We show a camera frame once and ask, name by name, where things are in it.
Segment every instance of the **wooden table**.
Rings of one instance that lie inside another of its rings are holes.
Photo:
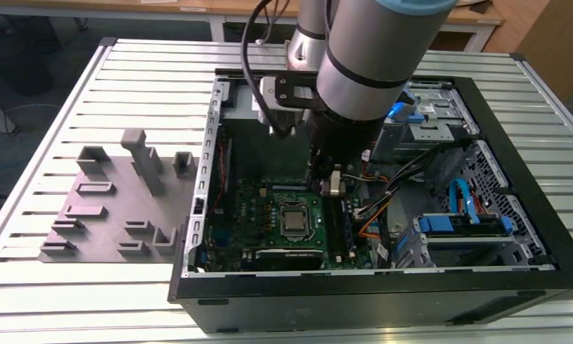
[[[143,4],[140,0],[0,0],[0,14],[207,21],[214,41],[224,42],[223,24],[246,22],[258,3],[259,0],[180,0],[168,4]],[[299,0],[292,0],[280,24],[296,23],[298,9]],[[504,18],[494,7],[486,14],[458,7],[442,31],[471,33],[466,51],[480,52],[503,23]]]

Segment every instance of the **floor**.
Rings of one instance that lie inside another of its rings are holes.
[[[53,88],[35,97],[21,97],[0,80],[0,106],[8,111],[20,131],[16,136],[0,133],[0,194],[8,195],[36,147],[43,140],[45,131],[59,112],[69,91],[93,55],[103,37],[136,39],[211,40],[211,28],[204,22],[144,21],[89,19],[89,29],[79,32],[71,18],[53,18],[53,27],[63,43],[61,50],[45,56],[47,65],[53,75]],[[227,26],[226,38],[239,42],[242,25]],[[263,35],[263,28],[255,28],[256,37]],[[292,28],[279,27],[272,35],[274,42],[283,42],[292,35]],[[573,113],[573,96],[567,102]]]

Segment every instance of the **black cable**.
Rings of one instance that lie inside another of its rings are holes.
[[[326,39],[330,41],[330,32],[332,31],[332,0],[326,0]]]
[[[279,0],[275,0],[275,12],[272,14],[272,20],[270,20],[270,16],[268,16],[268,7],[264,7],[266,19],[268,21],[268,27],[266,28],[264,36],[262,38],[264,43],[270,40],[270,35],[272,34],[272,27],[275,26],[276,14],[279,13],[279,2],[280,2]]]
[[[276,15],[276,11],[279,9],[279,2],[280,1],[276,0],[276,2],[275,2],[275,16],[274,16],[272,21],[271,21],[271,23],[268,25],[268,28],[267,28],[266,33],[264,33],[264,36],[262,38],[262,40],[264,41],[264,43],[270,40],[270,37],[272,36],[272,29],[274,29],[276,23],[279,22],[280,18],[283,17],[283,14],[287,11],[288,4],[291,4],[291,0],[287,0],[286,5],[283,6],[283,8],[280,10],[279,15]]]
[[[428,163],[434,160],[436,154],[440,151],[444,151],[447,149],[464,147],[466,145],[470,145],[472,142],[471,138],[466,138],[459,141],[454,141],[450,143],[442,143],[436,146],[434,146],[430,150],[426,150],[423,154],[420,154],[415,159],[408,161],[399,171],[395,173],[394,177],[390,179],[390,183],[387,183],[387,186],[384,188],[386,194],[380,196],[380,198],[372,202],[368,206],[364,206],[362,210],[359,211],[359,214],[366,214],[370,212],[371,209],[376,208],[378,206],[383,205],[386,202],[391,200],[392,195],[399,189],[399,184],[406,181],[410,177],[415,176],[420,172],[424,171],[427,168]]]
[[[259,90],[259,85],[252,77],[251,62],[248,61],[248,36],[251,35],[251,28],[255,24],[255,20],[258,19],[259,14],[271,2],[272,0],[262,0],[259,2],[259,5],[255,7],[251,17],[248,18],[247,26],[244,27],[244,34],[242,36],[242,69],[244,72],[244,78],[247,79],[247,83],[251,88],[252,95],[258,100],[259,109],[263,112],[263,115],[268,120],[276,135],[280,138],[286,138],[288,136],[288,131],[280,127],[279,123],[276,122],[276,119],[272,117],[268,103],[266,102],[262,91]]]

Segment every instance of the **blue latch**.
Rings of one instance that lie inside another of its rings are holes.
[[[506,228],[506,234],[512,234],[512,232],[515,231],[515,224],[512,222],[512,219],[510,218],[510,216],[502,216],[500,220]]]
[[[452,227],[451,218],[444,215],[439,216],[426,216],[419,218],[419,226],[420,231],[423,233],[434,232],[448,232],[455,231],[455,228]]]

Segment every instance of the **wire bundle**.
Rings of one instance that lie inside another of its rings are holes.
[[[374,239],[380,239],[380,236],[376,234],[367,233],[367,229],[372,222],[379,218],[379,216],[383,214],[383,212],[387,210],[387,207],[391,204],[394,194],[399,190],[399,185],[403,181],[406,181],[410,177],[415,176],[420,172],[424,171],[426,167],[431,163],[431,161],[435,159],[438,153],[447,149],[452,149],[456,147],[462,147],[464,145],[468,145],[471,143],[471,139],[463,139],[451,143],[442,143],[440,145],[436,145],[434,148],[427,150],[423,154],[420,154],[414,160],[408,161],[399,171],[395,173],[394,177],[387,181],[387,185],[384,186],[383,195],[380,198],[364,206],[362,209],[359,209],[359,215],[368,214],[374,209],[378,208],[376,213],[370,217],[368,222],[363,225],[359,236],[360,237],[372,237]]]

